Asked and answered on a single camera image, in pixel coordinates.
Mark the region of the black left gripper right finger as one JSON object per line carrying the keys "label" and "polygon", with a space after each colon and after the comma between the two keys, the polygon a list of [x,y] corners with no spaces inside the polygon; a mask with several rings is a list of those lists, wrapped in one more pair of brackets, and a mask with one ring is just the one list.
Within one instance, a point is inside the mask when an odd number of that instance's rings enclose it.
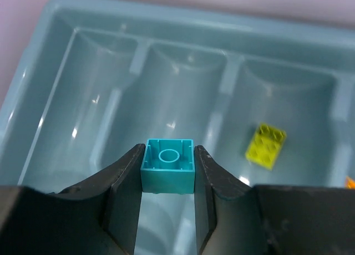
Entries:
{"label": "black left gripper right finger", "polygon": [[353,254],[354,191],[250,187],[194,148],[198,254]]}

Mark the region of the cyan square lego brick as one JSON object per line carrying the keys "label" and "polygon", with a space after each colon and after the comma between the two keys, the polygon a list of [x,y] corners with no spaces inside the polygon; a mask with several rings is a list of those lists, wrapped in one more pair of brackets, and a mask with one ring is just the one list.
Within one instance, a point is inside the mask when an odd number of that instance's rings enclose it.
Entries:
{"label": "cyan square lego brick", "polygon": [[140,173],[145,193],[193,194],[193,140],[148,139]]}

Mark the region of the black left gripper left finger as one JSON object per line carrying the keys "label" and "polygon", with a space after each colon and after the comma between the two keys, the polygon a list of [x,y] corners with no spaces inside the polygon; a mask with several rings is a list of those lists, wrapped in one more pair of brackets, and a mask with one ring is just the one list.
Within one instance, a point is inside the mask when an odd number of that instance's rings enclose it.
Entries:
{"label": "black left gripper left finger", "polygon": [[144,144],[58,193],[1,187],[2,254],[133,254]]}

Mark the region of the orange lego brick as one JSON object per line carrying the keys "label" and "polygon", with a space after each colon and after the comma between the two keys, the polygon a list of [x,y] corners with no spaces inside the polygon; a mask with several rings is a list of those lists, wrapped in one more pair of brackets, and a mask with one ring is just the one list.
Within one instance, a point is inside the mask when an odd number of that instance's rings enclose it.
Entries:
{"label": "orange lego brick", "polygon": [[355,189],[355,180],[347,176],[345,181],[345,188]]}

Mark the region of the green lego brick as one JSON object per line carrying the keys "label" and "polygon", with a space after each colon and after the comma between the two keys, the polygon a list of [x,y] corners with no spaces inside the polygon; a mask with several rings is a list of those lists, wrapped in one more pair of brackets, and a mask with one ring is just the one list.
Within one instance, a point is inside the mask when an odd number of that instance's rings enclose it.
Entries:
{"label": "green lego brick", "polygon": [[286,138],[284,130],[269,124],[260,124],[248,145],[245,157],[248,161],[271,171]]}

